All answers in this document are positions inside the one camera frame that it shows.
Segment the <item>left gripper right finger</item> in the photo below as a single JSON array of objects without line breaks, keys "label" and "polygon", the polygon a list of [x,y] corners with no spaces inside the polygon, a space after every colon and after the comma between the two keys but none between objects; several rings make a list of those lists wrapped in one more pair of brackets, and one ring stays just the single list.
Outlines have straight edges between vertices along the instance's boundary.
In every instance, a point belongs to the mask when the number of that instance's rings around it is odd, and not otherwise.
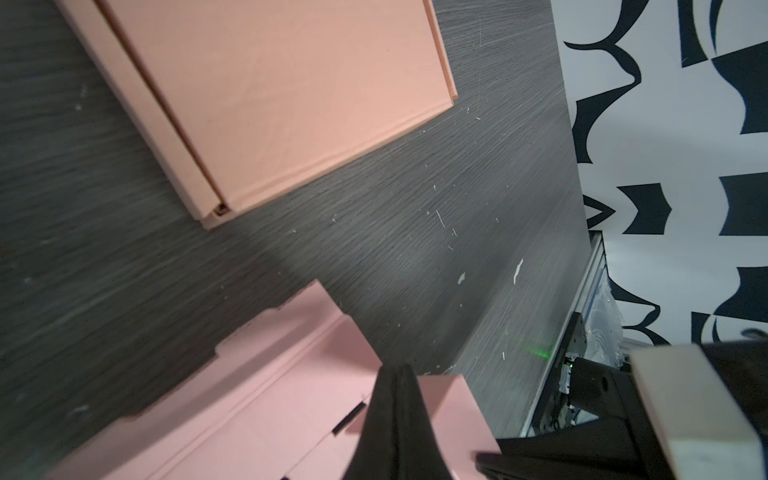
[{"label": "left gripper right finger", "polygon": [[441,455],[419,383],[411,366],[394,373],[396,479],[451,479]]}]

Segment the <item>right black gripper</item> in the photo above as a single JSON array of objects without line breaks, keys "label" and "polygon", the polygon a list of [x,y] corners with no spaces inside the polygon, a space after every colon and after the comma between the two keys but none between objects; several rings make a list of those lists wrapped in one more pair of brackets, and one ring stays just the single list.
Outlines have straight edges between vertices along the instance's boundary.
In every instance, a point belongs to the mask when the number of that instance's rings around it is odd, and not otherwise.
[{"label": "right black gripper", "polygon": [[613,419],[500,439],[498,453],[476,455],[476,469],[489,479],[637,479],[640,453],[647,469],[667,465],[674,477],[642,405],[630,356],[629,364],[629,372],[583,358],[572,364],[570,403]]}]

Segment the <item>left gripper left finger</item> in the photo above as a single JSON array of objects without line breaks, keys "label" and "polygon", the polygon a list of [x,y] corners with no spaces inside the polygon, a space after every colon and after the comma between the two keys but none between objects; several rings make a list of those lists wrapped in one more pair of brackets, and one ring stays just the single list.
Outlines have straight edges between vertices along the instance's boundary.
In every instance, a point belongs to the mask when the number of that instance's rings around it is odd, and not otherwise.
[{"label": "left gripper left finger", "polygon": [[396,380],[393,367],[377,375],[361,435],[343,476],[348,479],[393,479],[396,472]]}]

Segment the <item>pink cardboard box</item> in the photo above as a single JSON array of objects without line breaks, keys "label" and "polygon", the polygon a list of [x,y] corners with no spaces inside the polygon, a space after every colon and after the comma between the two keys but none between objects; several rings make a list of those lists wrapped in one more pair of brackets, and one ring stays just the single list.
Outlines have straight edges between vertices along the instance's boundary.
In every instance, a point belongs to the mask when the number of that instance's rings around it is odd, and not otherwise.
[{"label": "pink cardboard box", "polygon": [[[384,367],[319,282],[216,346],[141,414],[55,466],[53,479],[343,479]],[[497,453],[465,379],[416,376],[451,479]]]}]

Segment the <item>salmon cardboard box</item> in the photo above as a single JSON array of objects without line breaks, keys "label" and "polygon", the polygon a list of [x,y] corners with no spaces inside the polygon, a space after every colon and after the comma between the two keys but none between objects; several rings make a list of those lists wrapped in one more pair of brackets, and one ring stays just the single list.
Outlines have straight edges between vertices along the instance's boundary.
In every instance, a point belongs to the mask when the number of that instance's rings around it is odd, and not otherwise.
[{"label": "salmon cardboard box", "polygon": [[62,1],[192,217],[219,226],[458,92],[429,1]]}]

